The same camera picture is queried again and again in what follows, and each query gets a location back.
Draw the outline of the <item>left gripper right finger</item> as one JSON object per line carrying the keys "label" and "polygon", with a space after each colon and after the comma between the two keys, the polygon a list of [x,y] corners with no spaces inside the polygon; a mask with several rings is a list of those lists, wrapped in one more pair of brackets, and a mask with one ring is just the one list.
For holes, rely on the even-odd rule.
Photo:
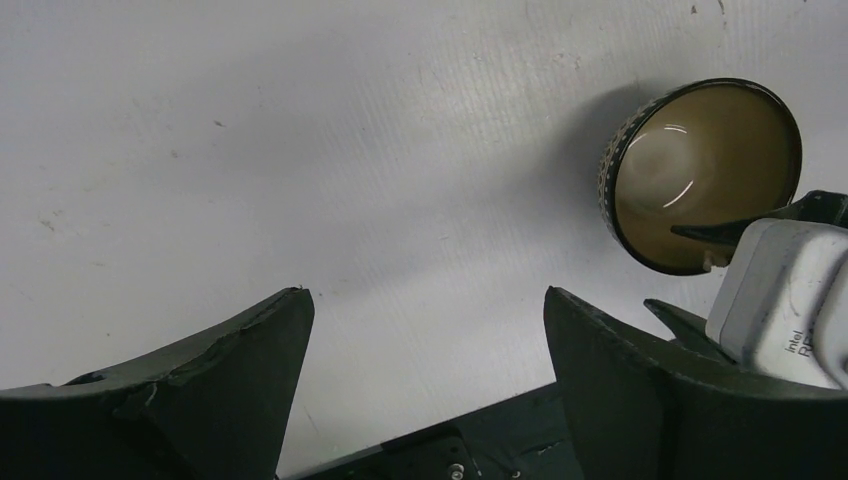
{"label": "left gripper right finger", "polygon": [[560,287],[548,349],[588,479],[843,479],[847,395],[722,364]]}

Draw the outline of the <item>brown dish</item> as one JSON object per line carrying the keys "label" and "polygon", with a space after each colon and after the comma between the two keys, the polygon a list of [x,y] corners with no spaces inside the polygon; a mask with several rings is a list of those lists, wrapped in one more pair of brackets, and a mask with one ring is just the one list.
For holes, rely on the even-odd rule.
{"label": "brown dish", "polygon": [[637,262],[692,276],[726,265],[733,247],[673,233],[788,205],[802,170],[801,133],[786,103],[739,78],[712,78],[640,106],[598,164],[601,217]]}

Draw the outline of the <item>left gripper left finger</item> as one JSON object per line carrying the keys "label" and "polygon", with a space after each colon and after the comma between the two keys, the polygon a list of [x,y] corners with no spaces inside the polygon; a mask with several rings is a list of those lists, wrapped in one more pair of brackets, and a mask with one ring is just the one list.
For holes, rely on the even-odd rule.
{"label": "left gripper left finger", "polygon": [[1,393],[5,479],[271,479],[315,316],[287,288],[63,385]]}

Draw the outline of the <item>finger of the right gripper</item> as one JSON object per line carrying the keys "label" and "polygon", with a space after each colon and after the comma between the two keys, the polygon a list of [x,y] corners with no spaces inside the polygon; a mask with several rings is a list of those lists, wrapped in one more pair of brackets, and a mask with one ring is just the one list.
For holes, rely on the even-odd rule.
{"label": "finger of the right gripper", "polygon": [[670,231],[680,237],[709,244],[735,247],[744,231],[762,219],[794,220],[847,228],[847,195],[813,190],[787,206],[716,225],[674,225]]}
{"label": "finger of the right gripper", "polygon": [[646,299],[643,304],[674,334],[675,344],[722,364],[736,364],[706,335],[704,318],[657,299]]}

